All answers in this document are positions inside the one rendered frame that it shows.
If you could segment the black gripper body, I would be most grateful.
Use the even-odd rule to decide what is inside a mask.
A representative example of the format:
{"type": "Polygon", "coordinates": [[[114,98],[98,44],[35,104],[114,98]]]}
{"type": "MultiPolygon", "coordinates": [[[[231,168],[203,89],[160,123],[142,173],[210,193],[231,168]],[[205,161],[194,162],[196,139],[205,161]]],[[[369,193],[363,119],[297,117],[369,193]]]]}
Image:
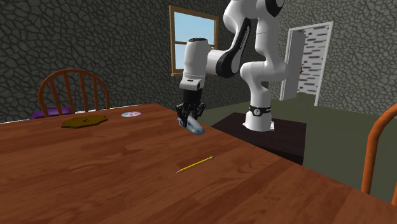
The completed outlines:
{"type": "Polygon", "coordinates": [[[183,90],[183,107],[185,109],[196,109],[200,105],[202,89],[183,90]]]}

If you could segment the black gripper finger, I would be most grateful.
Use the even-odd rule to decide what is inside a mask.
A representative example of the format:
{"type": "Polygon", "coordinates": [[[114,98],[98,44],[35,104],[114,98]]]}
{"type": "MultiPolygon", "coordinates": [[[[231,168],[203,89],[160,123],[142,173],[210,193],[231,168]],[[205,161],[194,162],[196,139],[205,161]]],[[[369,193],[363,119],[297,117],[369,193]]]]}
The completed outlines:
{"type": "Polygon", "coordinates": [[[200,103],[198,105],[194,105],[193,110],[192,110],[192,118],[197,120],[198,117],[202,116],[204,109],[205,109],[205,103],[200,103]]]}
{"type": "Polygon", "coordinates": [[[175,106],[176,112],[179,118],[179,124],[183,127],[187,126],[188,116],[190,114],[190,105],[189,104],[178,104],[175,106]]]}

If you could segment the grey blue stapler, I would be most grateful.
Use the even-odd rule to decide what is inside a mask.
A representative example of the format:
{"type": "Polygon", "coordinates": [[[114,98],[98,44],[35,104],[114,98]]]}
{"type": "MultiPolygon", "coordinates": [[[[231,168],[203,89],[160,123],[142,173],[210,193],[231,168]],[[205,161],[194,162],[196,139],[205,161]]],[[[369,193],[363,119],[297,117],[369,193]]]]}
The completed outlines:
{"type": "Polygon", "coordinates": [[[178,118],[177,121],[181,127],[184,127],[186,130],[198,136],[202,135],[205,132],[203,126],[201,126],[201,124],[191,116],[188,116],[186,126],[183,125],[182,119],[178,118]]]}

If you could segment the yellow pencil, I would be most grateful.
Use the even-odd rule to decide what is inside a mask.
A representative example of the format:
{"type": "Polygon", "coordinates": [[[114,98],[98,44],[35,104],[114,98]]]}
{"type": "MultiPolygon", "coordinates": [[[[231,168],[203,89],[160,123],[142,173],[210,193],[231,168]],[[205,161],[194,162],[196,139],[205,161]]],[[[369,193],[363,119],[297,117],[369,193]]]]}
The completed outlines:
{"type": "Polygon", "coordinates": [[[199,161],[199,162],[196,162],[196,163],[194,163],[194,164],[192,164],[192,165],[189,165],[189,166],[187,166],[187,167],[184,167],[184,168],[178,170],[178,171],[176,172],[176,174],[185,172],[185,171],[187,171],[188,169],[191,169],[191,168],[196,167],[196,166],[198,166],[198,165],[200,165],[200,164],[203,164],[203,163],[205,163],[205,162],[207,162],[207,161],[210,161],[210,160],[212,160],[213,158],[214,158],[214,157],[211,156],[211,157],[208,157],[208,158],[206,158],[206,159],[203,159],[203,160],[201,160],[201,161],[199,161]]]}

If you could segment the wooden framed window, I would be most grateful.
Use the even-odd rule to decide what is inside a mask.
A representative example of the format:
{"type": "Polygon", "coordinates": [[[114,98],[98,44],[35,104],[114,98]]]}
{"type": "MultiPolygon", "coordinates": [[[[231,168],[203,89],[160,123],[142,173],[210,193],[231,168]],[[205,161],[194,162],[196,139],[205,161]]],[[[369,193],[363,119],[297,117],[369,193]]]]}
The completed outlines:
{"type": "Polygon", "coordinates": [[[211,48],[218,48],[219,16],[170,5],[169,29],[171,76],[182,76],[189,40],[204,40],[211,48]]]}

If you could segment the dark robot stand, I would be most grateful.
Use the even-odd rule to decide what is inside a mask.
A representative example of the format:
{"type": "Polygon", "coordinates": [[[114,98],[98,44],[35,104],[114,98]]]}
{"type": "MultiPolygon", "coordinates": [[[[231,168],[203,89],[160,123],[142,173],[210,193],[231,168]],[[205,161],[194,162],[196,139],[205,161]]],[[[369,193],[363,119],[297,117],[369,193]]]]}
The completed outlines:
{"type": "Polygon", "coordinates": [[[302,122],[273,118],[275,129],[256,132],[242,125],[246,115],[232,113],[212,127],[259,148],[303,165],[307,125],[302,122]]]}

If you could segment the olive flat octagonal mat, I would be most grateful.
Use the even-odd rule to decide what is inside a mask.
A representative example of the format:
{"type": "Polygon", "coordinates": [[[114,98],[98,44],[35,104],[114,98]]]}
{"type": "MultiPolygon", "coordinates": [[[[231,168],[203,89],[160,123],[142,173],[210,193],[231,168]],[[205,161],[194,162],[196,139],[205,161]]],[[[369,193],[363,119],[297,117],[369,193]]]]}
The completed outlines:
{"type": "Polygon", "coordinates": [[[83,127],[90,127],[98,125],[102,122],[108,121],[105,115],[87,115],[79,116],[62,122],[62,128],[80,129],[83,127]]]}

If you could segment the wooden chair with purple cushion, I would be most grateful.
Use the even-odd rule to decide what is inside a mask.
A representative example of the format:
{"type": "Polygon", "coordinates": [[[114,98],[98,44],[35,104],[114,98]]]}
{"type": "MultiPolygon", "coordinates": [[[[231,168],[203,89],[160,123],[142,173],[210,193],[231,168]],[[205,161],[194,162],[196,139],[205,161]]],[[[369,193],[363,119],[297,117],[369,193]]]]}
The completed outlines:
{"type": "Polygon", "coordinates": [[[31,120],[59,115],[75,114],[75,99],[81,102],[84,112],[100,109],[100,100],[104,108],[110,108],[110,94],[106,84],[94,73],[82,69],[61,69],[47,76],[39,86],[39,110],[33,112],[31,120]]]}

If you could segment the white open door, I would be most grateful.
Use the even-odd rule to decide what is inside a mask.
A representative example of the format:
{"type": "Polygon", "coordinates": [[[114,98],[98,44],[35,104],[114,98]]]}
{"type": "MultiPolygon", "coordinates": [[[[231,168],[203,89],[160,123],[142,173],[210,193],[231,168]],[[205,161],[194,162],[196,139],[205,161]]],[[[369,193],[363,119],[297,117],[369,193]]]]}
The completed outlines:
{"type": "Polygon", "coordinates": [[[285,62],[289,64],[291,74],[281,83],[281,101],[303,93],[314,95],[314,105],[319,104],[332,29],[333,22],[289,29],[285,62]]]}

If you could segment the orange wooden chair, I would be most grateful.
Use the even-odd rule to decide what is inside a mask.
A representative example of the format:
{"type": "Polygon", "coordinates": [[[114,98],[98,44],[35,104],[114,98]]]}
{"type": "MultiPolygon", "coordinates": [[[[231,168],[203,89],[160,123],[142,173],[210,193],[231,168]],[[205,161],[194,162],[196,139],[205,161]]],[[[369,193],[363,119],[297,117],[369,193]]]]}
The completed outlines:
{"type": "Polygon", "coordinates": [[[365,161],[361,178],[361,188],[363,193],[370,194],[372,189],[373,174],[377,158],[379,139],[392,119],[397,116],[397,103],[385,110],[383,114],[373,124],[366,142],[365,161]]]}

